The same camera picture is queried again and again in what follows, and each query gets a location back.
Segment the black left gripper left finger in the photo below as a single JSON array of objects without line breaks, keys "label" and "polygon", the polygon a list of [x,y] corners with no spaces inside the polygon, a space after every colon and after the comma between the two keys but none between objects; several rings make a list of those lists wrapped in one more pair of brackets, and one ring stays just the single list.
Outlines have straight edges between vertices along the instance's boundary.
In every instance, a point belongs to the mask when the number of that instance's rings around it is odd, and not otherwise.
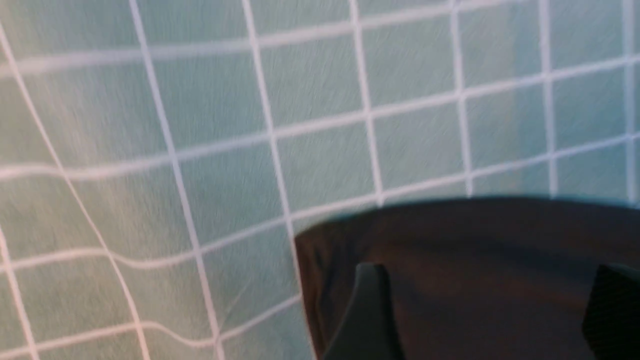
[{"label": "black left gripper left finger", "polygon": [[324,360],[404,360],[382,264],[360,263],[349,304]]}]

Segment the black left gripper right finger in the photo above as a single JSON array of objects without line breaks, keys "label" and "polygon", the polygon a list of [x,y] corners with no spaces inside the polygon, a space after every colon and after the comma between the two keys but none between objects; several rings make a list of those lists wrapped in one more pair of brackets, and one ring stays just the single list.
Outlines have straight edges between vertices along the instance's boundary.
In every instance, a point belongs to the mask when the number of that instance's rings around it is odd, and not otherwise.
[{"label": "black left gripper right finger", "polygon": [[640,358],[640,276],[623,264],[599,265],[582,322],[597,360]]}]

